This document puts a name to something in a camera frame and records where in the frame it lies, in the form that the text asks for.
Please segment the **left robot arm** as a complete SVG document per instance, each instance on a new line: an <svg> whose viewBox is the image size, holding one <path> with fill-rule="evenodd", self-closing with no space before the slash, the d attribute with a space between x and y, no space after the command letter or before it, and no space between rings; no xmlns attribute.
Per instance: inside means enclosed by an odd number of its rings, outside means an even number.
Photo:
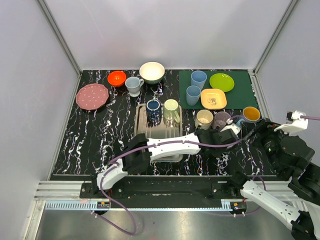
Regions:
<svg viewBox="0 0 320 240"><path fill-rule="evenodd" d="M109 161L109 167L91 179L90 192L103 198L115 183L128 175L146 171L151 162L174 155L217 154L239 144L242 138L232 129L197 129L187 135L172 138L135 136L124 151Z"/></svg>

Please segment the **blue butterfly mug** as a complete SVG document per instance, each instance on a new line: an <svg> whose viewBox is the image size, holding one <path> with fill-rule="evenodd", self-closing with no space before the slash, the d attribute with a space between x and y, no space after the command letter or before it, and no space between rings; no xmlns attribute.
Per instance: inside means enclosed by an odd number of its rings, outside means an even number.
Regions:
<svg viewBox="0 0 320 240"><path fill-rule="evenodd" d="M241 114L242 118L237 121L237 125L240 126L242 122L248 122L248 123L255 123L261 118L260 111L253 107L253 106L247 106L243 109L243 112Z"/></svg>

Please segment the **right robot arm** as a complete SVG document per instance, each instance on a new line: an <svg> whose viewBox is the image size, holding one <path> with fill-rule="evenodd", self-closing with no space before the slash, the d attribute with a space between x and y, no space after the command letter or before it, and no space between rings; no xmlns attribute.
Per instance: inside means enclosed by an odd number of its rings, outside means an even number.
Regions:
<svg viewBox="0 0 320 240"><path fill-rule="evenodd" d="M226 183L228 195L244 197L269 212L284 224L296 240L320 238L320 167L311 162L315 151L299 136L290 136L285 125L263 118L246 136L256 136L254 144L266 152L275 174L289 181L288 188L306 205L299 210L260 188L241 172Z"/></svg>

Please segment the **cream white mug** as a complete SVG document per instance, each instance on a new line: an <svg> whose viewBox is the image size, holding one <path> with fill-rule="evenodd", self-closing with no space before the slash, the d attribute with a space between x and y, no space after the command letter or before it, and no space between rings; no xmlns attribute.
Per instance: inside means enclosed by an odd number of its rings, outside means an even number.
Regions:
<svg viewBox="0 0 320 240"><path fill-rule="evenodd" d="M202 109L196 114L194 122L195 128L208 130L211 127L213 120L214 115L209 110Z"/></svg>

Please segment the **lilac purple mug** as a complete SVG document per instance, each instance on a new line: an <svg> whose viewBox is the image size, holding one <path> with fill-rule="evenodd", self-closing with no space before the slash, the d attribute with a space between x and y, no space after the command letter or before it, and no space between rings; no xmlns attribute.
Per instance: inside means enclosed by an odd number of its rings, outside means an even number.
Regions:
<svg viewBox="0 0 320 240"><path fill-rule="evenodd" d="M231 115L227 112L220 111L217 112L213 119L212 128L217 131L221 131L226 125L227 120L231 118Z"/></svg>

